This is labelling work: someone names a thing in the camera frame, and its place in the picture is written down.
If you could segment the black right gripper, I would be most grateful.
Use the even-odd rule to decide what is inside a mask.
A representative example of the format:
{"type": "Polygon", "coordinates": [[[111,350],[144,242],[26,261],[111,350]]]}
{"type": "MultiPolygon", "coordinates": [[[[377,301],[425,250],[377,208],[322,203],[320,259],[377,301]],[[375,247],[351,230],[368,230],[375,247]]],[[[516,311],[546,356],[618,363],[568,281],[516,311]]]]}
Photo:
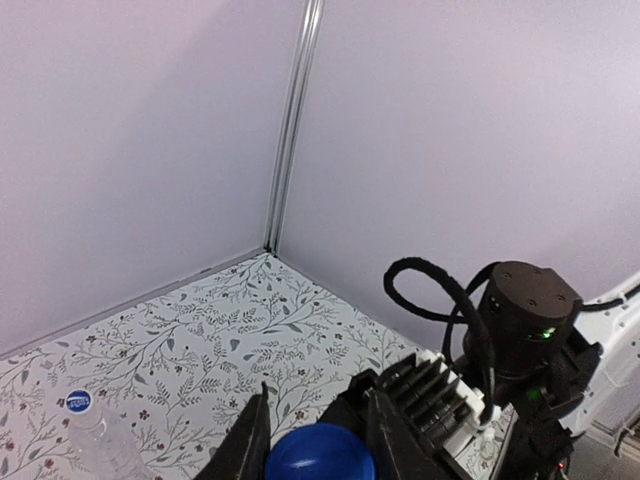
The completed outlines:
{"type": "MultiPolygon", "coordinates": [[[[377,386],[378,377],[379,375],[371,370],[354,376],[349,387],[340,393],[321,415],[320,421],[346,428],[362,440],[367,447],[366,426],[369,394],[373,390],[382,391],[377,386]]],[[[435,453],[437,459],[450,475],[445,462],[440,457],[440,453],[435,453]]]]}

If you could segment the blue bottle cap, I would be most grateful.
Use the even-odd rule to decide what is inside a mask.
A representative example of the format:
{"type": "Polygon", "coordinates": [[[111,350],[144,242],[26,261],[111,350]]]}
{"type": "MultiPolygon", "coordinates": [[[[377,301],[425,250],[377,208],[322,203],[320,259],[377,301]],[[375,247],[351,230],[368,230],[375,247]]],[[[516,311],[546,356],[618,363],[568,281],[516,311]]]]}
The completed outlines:
{"type": "Polygon", "coordinates": [[[315,423],[292,430],[273,447],[265,467],[267,480],[374,480],[373,456],[346,428],[315,423]]]}

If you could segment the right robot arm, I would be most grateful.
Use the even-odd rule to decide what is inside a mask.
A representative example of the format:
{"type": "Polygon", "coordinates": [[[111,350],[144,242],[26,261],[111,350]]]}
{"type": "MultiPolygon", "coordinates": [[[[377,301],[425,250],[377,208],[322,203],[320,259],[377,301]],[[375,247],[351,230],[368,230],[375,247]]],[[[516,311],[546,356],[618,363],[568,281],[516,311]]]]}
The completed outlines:
{"type": "Polygon", "coordinates": [[[419,257],[394,262],[386,294],[404,310],[463,325],[463,353],[423,350],[382,372],[363,371],[322,414],[369,449],[381,479],[464,479],[460,453],[505,407],[516,420],[501,479],[559,479],[577,440],[561,421],[585,398],[604,355],[578,330],[597,312],[554,270],[494,262],[467,286],[419,257]]]}

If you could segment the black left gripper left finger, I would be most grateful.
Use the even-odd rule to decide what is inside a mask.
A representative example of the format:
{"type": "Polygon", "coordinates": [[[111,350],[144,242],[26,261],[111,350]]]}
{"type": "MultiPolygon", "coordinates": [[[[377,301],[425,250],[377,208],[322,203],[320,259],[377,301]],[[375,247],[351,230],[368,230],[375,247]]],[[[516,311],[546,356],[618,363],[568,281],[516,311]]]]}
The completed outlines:
{"type": "Polygon", "coordinates": [[[197,480],[265,479],[271,449],[269,392],[265,382],[254,394],[217,447],[197,480]]]}

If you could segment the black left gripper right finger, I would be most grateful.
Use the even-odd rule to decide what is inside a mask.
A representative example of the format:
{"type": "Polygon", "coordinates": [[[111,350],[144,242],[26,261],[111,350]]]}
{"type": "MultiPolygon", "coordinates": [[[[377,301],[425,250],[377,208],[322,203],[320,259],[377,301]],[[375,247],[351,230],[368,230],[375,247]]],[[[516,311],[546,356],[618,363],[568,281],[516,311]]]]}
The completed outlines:
{"type": "Polygon", "coordinates": [[[378,479],[450,478],[430,442],[418,437],[389,396],[380,390],[369,394],[366,445],[373,456],[378,479]]]}

